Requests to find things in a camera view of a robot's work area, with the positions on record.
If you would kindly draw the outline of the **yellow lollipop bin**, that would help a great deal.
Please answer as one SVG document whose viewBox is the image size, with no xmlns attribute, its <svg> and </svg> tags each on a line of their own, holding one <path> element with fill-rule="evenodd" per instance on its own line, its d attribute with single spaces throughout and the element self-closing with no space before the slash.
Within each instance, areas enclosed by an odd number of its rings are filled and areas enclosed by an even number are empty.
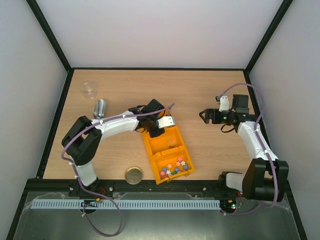
<svg viewBox="0 0 320 240">
<path fill-rule="evenodd" d="M 160 151 L 159 140 L 157 137 L 151 138 L 149 132 L 143 132 L 142 139 L 149 157 L 155 155 Z"/>
</svg>

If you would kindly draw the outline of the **yellow star candy bin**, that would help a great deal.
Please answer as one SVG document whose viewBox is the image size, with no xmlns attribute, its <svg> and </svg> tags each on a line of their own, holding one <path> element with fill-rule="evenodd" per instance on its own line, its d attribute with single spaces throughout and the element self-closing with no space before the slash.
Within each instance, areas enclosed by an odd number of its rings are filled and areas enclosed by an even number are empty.
<svg viewBox="0 0 320 240">
<path fill-rule="evenodd" d="M 185 147 L 174 147 L 157 152 L 150 157 L 149 161 L 157 185 L 188 176 L 195 171 L 195 166 Z"/>
</svg>

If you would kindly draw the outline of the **metal scoop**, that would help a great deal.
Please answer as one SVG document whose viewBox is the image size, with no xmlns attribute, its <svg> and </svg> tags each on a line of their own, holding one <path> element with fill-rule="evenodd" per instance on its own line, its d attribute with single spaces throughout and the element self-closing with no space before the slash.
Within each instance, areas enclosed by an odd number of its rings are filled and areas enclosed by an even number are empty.
<svg viewBox="0 0 320 240">
<path fill-rule="evenodd" d="M 103 119 L 106 111 L 106 101 L 99 99 L 94 106 L 93 117 L 94 119 Z"/>
</svg>

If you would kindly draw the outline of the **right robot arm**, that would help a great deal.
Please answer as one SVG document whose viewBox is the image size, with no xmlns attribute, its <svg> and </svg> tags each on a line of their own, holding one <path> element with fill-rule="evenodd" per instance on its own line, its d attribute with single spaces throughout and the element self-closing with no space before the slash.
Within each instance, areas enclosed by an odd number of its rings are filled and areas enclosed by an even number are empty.
<svg viewBox="0 0 320 240">
<path fill-rule="evenodd" d="M 246 147 L 250 165 L 245 174 L 225 171 L 218 191 L 229 196 L 240 191 L 248 200 L 281 202 L 284 198 L 289 165 L 272 152 L 261 133 L 258 117 L 250 114 L 248 95 L 235 94 L 232 101 L 226 95 L 216 97 L 219 108 L 206 108 L 199 113 L 205 124 L 231 126 Z"/>
</svg>

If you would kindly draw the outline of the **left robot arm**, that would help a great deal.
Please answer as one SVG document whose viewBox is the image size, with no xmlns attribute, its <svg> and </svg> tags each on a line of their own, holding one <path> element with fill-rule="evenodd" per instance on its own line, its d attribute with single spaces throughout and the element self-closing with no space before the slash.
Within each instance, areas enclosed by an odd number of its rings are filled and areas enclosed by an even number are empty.
<svg viewBox="0 0 320 240">
<path fill-rule="evenodd" d="M 167 110 L 156 99 L 147 105 L 131 107 L 125 112 L 103 119 L 79 117 L 62 139 L 61 158 L 69 161 L 75 177 L 88 187 L 98 180 L 93 167 L 100 142 L 114 135 L 143 129 L 156 136 L 165 132 L 159 127 L 159 114 Z"/>
</svg>

